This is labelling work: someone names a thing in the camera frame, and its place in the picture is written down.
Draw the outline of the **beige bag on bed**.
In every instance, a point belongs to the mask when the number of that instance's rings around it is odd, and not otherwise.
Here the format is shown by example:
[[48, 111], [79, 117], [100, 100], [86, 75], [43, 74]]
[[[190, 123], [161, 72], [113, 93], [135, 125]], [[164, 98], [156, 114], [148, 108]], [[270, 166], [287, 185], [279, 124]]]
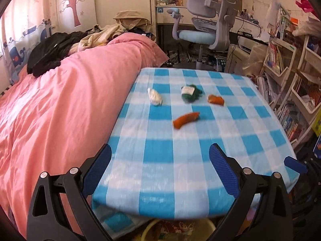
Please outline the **beige bag on bed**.
[[138, 11], [120, 11], [116, 14], [114, 20], [129, 32], [137, 34], [152, 33], [152, 23]]

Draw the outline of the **blue checkered tablecloth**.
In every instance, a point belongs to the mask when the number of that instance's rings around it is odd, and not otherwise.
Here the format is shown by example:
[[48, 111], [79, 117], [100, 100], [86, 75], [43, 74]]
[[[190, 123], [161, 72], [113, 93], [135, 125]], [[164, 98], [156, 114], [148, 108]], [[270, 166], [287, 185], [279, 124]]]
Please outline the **blue checkered tablecloth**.
[[[194, 84], [203, 95], [182, 100], [181, 88]], [[150, 103], [155, 89], [162, 104]], [[221, 96], [223, 106], [207, 102]], [[173, 127], [178, 117], [200, 112], [194, 122]], [[299, 175], [285, 167], [295, 155], [279, 120], [243, 76], [175, 68], [144, 68], [115, 123], [109, 146], [112, 159], [93, 196], [92, 209], [112, 238], [151, 218], [196, 219], [225, 214], [233, 203], [209, 159], [216, 143], [242, 167], [281, 174], [288, 190]]]

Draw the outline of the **pink duvet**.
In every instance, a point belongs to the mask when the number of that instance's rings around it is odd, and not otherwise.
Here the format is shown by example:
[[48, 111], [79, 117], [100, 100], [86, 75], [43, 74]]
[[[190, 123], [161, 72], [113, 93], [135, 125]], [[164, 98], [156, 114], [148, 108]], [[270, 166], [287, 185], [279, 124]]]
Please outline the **pink duvet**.
[[1, 207], [20, 234], [40, 174], [64, 174], [94, 156], [141, 69], [167, 59], [151, 39], [125, 33], [40, 77], [23, 73], [1, 97]]

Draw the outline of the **whale pattern curtain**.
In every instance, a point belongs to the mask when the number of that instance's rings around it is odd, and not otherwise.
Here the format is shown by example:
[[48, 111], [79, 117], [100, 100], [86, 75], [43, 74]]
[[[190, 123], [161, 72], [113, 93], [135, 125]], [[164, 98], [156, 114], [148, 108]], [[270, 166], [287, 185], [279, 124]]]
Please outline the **whale pattern curtain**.
[[1, 52], [9, 83], [27, 64], [31, 51], [51, 33], [50, 0], [11, 0], [1, 17]]

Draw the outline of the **white book rack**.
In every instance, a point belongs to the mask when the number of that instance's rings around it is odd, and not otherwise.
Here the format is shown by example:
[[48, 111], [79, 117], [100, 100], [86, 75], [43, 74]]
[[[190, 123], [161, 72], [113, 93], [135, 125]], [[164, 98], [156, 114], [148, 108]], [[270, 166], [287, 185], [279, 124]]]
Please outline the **white book rack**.
[[262, 70], [270, 106], [298, 151], [320, 133], [320, 20], [295, 23], [279, 8], [268, 34]]

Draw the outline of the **yellow plastic basin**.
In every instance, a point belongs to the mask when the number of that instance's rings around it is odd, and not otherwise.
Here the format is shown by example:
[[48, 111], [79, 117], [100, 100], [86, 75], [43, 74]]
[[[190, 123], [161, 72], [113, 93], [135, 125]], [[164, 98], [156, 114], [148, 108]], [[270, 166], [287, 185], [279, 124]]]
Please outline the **yellow plastic basin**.
[[211, 220], [164, 220], [150, 222], [141, 235], [141, 240], [207, 240], [216, 230]]

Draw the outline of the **black clothes pile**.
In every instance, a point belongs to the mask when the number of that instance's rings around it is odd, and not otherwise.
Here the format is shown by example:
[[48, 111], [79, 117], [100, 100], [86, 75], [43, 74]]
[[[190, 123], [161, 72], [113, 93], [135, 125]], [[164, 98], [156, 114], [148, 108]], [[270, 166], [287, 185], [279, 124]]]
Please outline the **black clothes pile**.
[[68, 33], [54, 33], [41, 41], [31, 51], [27, 63], [27, 73], [40, 77], [51, 69], [61, 65], [67, 57], [71, 47], [86, 37], [87, 33], [77, 31]]

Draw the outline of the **beige clothes pile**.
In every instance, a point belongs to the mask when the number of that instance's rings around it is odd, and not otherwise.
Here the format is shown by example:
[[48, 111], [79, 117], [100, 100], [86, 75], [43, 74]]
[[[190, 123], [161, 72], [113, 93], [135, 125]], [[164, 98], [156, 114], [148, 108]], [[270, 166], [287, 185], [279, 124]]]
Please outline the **beige clothes pile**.
[[88, 34], [79, 42], [73, 44], [69, 50], [68, 56], [84, 51], [88, 48], [106, 45], [114, 38], [117, 38], [119, 35], [125, 32], [127, 32], [127, 30], [122, 24], [115, 23], [113, 25], [106, 25], [103, 28], [100, 28], [99, 31]]

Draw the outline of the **grey blue desk chair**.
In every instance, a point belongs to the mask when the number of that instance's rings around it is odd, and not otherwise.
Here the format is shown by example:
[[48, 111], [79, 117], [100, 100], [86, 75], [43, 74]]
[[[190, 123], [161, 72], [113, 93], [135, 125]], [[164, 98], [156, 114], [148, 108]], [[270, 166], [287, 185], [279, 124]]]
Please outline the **grey blue desk chair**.
[[200, 45], [195, 67], [203, 70], [202, 49], [224, 52], [230, 45], [230, 29], [234, 26], [241, 0], [188, 0], [187, 10], [194, 16], [192, 23], [196, 30], [179, 30], [182, 14], [178, 8], [169, 8], [167, 13], [175, 19], [172, 36]]

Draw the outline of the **white tissue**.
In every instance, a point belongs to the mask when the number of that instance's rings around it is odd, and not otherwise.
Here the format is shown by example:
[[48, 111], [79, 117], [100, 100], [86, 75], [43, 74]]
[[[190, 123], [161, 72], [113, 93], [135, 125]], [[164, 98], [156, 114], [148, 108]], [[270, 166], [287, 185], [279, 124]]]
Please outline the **white tissue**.
[[148, 98], [150, 103], [154, 106], [160, 106], [163, 102], [161, 95], [152, 88], [147, 89]]

